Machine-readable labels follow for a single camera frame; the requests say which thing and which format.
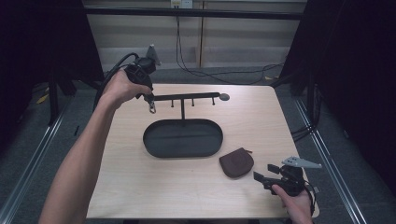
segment white wall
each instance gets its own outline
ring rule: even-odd
[[[170,7],[170,0],[83,2],[85,6]],[[304,6],[304,0],[193,1],[194,8],[220,10],[303,12]],[[88,18],[105,70],[128,52],[144,55],[150,44],[155,45],[163,62],[162,68],[176,67],[176,17],[88,15]],[[183,59],[188,67],[281,63],[289,51],[298,23],[280,20],[180,18]]]

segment human hand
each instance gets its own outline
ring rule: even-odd
[[[119,108],[124,102],[133,99],[138,93],[150,94],[151,89],[147,86],[131,82],[125,71],[120,69],[107,83],[102,100],[109,100]]]
[[[285,190],[278,185],[273,185],[272,189],[282,200],[293,224],[312,224],[311,201],[308,192],[303,190],[299,195],[290,197]]]

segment table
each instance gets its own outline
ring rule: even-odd
[[[143,99],[116,112],[88,218],[272,218],[287,217],[281,201],[253,179],[253,171],[280,178],[267,164],[281,166],[298,156],[276,93],[271,87],[155,84],[154,94],[227,93],[229,101],[185,101],[186,119],[211,119],[223,143],[207,158],[159,159],[145,149],[143,133],[159,119],[180,119],[180,102],[156,102],[150,114]],[[226,176],[219,157],[240,147],[252,151],[252,170],[238,179]]]

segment power outlet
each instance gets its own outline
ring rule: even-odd
[[[192,8],[192,0],[181,0],[181,8]]]
[[[181,0],[171,0],[171,8],[181,8]]]

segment necklace stand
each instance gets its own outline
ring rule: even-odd
[[[228,100],[227,94],[218,92],[155,96],[155,101],[180,100],[181,119],[161,119],[150,124],[143,135],[149,154],[158,158],[209,157],[219,151],[223,140],[220,126],[209,119],[186,119],[184,100],[214,98]]]

